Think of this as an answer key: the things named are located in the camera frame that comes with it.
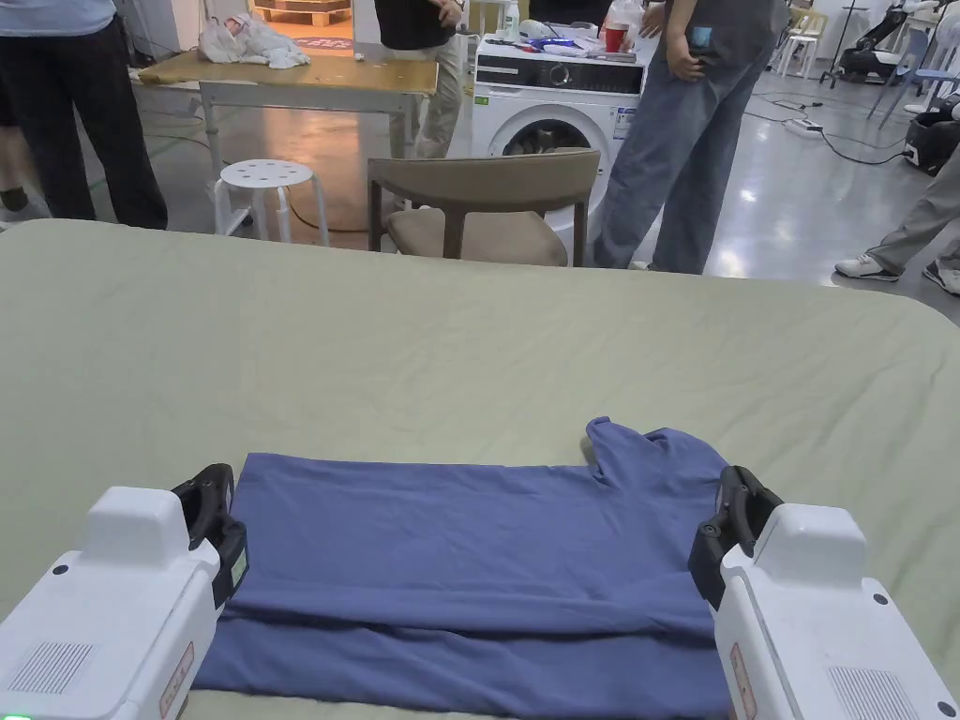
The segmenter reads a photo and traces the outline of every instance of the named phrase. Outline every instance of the person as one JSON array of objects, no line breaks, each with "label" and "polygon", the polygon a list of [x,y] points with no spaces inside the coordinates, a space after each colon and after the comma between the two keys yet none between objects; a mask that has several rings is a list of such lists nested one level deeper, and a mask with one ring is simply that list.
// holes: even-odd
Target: person
[{"label": "person", "polygon": [[0,83],[0,204],[10,212],[21,212],[30,204],[23,189],[24,180],[39,188],[26,140],[13,114],[7,90]]},{"label": "person", "polygon": [[651,269],[703,272],[744,110],[788,20],[782,0],[650,5],[643,30],[663,32],[611,170],[596,266],[630,267],[663,208]]},{"label": "person", "polygon": [[[440,70],[437,92],[420,127],[420,104],[413,117],[414,157],[446,157],[463,99],[460,51],[455,37],[464,13],[462,0],[374,0],[380,42],[395,58],[434,60]],[[390,153],[404,157],[406,121],[390,117]]]},{"label": "person", "polygon": [[166,228],[112,0],[0,0],[0,79],[54,217],[96,219],[76,108],[117,220]]},{"label": "person", "polygon": [[[895,282],[914,255],[960,218],[960,152],[953,151],[937,177],[906,214],[900,227],[874,248],[836,264],[842,276]],[[924,277],[960,298],[960,228],[952,228],[947,246],[924,268]]]}]

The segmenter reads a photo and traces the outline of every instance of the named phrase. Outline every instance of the washing machine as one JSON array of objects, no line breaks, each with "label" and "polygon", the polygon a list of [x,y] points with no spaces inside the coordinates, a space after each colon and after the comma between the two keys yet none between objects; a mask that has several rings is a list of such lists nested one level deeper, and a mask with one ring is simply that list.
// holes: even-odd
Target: washing machine
[{"label": "washing machine", "polygon": [[[643,65],[532,54],[492,40],[486,36],[477,50],[473,156],[600,151],[588,209],[588,239],[594,239],[607,178],[636,112]],[[548,213],[546,220],[572,257],[573,208]]]}]

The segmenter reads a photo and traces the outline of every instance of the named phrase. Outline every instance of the plastic bag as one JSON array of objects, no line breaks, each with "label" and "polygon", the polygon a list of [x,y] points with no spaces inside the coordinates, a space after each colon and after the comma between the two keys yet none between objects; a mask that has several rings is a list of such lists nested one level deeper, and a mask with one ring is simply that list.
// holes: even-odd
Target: plastic bag
[{"label": "plastic bag", "polygon": [[640,36],[640,21],[642,19],[643,3],[641,0],[613,0],[610,10],[607,12],[607,18],[603,21],[603,27],[600,29],[600,44],[607,45],[608,23],[622,22],[628,25],[630,29],[623,38],[620,52],[629,53],[634,49],[634,43]]},{"label": "plastic bag", "polygon": [[224,23],[208,21],[200,35],[200,53],[211,62],[270,65],[274,70],[310,64],[296,42],[245,12]]}]

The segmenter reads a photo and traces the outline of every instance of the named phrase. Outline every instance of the doorway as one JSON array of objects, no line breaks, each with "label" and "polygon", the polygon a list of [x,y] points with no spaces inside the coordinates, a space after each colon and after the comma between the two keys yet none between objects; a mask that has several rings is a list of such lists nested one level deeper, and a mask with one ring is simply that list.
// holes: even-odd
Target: doorway
[{"label": "doorway", "polygon": [[308,55],[353,55],[353,0],[252,0],[252,5]]}]

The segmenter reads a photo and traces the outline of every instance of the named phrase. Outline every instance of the white sneaker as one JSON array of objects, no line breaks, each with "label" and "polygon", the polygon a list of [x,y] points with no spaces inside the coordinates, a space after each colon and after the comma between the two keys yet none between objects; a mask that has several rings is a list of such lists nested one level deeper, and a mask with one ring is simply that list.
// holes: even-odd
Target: white sneaker
[{"label": "white sneaker", "polygon": [[858,255],[853,260],[841,260],[833,266],[844,277],[856,277],[860,280],[885,280],[896,282],[900,276],[880,267],[868,254]]},{"label": "white sneaker", "polygon": [[960,298],[960,270],[942,268],[933,261],[924,268],[924,277],[933,280],[948,293]]}]

